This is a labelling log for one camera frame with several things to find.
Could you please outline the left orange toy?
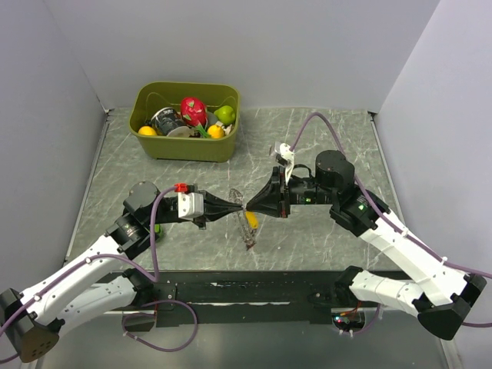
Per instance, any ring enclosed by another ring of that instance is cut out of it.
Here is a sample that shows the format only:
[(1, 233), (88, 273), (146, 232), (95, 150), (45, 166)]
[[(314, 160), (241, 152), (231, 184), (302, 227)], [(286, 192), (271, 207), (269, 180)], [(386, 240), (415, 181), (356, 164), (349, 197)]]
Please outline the left orange toy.
[(156, 130), (154, 130), (153, 127), (147, 125), (140, 127), (138, 133), (145, 136), (158, 136)]

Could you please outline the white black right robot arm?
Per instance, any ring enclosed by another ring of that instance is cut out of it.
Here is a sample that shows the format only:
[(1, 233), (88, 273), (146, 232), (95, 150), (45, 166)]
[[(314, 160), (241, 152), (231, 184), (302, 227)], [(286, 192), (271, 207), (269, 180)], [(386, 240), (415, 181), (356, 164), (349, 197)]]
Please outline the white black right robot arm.
[(247, 210), (287, 218), (293, 205), (329, 206), (336, 224), (374, 246), (409, 278), (393, 280), (350, 266), (334, 283), (337, 300), (348, 307), (371, 301), (398, 309), (416, 317), (434, 336), (452, 340), (485, 288), (485, 278), (432, 256), (378, 196), (357, 183), (354, 166), (342, 152), (318, 154), (305, 178), (293, 174), (298, 165), (288, 145), (272, 148), (270, 154), (277, 166)]

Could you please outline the black paper cup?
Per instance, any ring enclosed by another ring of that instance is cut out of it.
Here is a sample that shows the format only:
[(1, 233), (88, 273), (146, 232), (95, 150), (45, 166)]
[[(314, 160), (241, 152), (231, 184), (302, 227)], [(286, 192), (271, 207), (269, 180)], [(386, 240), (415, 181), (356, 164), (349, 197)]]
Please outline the black paper cup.
[(150, 120), (157, 134), (164, 137), (188, 138), (191, 129), (180, 118), (175, 109), (168, 107), (157, 111)]

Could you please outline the red dragon fruit toy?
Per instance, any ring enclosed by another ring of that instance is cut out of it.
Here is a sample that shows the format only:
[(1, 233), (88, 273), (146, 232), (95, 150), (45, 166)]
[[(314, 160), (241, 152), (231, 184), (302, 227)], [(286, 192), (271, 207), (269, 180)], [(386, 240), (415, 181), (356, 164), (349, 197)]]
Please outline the red dragon fruit toy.
[(201, 126), (204, 128), (207, 123), (207, 106), (198, 98), (183, 98), (180, 105), (180, 114), (183, 121), (191, 127)]

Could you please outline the orange toy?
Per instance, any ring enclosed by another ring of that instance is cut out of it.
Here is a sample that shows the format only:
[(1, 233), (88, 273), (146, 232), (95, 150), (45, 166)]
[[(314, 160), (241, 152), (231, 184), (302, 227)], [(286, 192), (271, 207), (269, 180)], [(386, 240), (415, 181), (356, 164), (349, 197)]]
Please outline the orange toy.
[(223, 138), (225, 136), (224, 129), (219, 125), (209, 126), (207, 133), (210, 136), (210, 138), (213, 138), (213, 139), (219, 139), (219, 138)]
[(154, 130), (153, 127), (147, 125), (140, 127), (138, 133), (145, 136), (158, 136), (156, 130)]

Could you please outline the silver key yellow tag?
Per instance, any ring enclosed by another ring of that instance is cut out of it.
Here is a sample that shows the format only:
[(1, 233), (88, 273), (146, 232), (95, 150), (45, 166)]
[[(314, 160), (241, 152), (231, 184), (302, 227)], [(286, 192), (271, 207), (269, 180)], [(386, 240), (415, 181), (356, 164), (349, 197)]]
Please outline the silver key yellow tag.
[(244, 216), (248, 222), (248, 226), (251, 228), (251, 229), (257, 229), (258, 228), (258, 225), (259, 225), (259, 222), (258, 222), (258, 219), (255, 215), (254, 212), (251, 212), (251, 211), (246, 211), (244, 213)]

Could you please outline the olive green plastic bin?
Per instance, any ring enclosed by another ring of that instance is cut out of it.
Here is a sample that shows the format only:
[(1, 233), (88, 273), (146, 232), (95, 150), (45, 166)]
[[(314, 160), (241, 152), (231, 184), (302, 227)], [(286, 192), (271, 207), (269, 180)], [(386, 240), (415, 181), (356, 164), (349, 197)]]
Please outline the olive green plastic bin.
[(226, 162), (234, 152), (240, 101), (229, 85), (152, 82), (135, 100), (130, 132), (154, 159)]

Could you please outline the right orange toy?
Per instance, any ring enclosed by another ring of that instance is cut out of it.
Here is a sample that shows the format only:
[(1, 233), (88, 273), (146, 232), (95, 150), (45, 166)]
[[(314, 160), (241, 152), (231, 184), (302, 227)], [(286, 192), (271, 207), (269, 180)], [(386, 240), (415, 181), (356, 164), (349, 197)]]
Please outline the right orange toy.
[(213, 139), (219, 139), (219, 138), (223, 138), (225, 136), (224, 129), (219, 125), (209, 126), (207, 133), (210, 136), (210, 138), (213, 138)]

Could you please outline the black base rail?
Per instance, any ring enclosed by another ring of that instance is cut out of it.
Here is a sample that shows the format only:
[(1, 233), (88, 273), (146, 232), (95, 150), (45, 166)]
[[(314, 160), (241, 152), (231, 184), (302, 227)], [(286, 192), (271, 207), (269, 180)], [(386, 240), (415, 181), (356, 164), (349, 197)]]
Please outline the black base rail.
[(373, 308), (341, 302), (337, 271), (167, 271), (157, 283), (141, 281), (133, 308), (157, 302), (158, 327), (307, 321), (330, 324), (335, 311)]

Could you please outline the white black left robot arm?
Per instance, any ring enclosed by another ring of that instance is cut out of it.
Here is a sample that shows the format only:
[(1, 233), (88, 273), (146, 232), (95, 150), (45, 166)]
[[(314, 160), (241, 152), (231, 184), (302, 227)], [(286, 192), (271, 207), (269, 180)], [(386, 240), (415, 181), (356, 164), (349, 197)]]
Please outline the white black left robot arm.
[(148, 272), (135, 259), (146, 251), (157, 256), (156, 225), (191, 222), (204, 229), (244, 209), (192, 184), (159, 191), (148, 181), (135, 184), (123, 206), (122, 215), (76, 259), (30, 288), (1, 293), (1, 334), (14, 358), (36, 361), (63, 334), (100, 314), (147, 307), (159, 279), (158, 262)]

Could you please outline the green apple toy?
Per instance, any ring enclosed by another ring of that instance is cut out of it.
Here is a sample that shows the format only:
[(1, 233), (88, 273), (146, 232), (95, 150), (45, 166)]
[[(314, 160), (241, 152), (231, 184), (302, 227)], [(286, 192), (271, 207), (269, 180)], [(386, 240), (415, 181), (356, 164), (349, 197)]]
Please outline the green apple toy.
[(214, 115), (223, 125), (231, 125), (236, 120), (236, 112), (230, 105), (223, 105), (214, 111)]

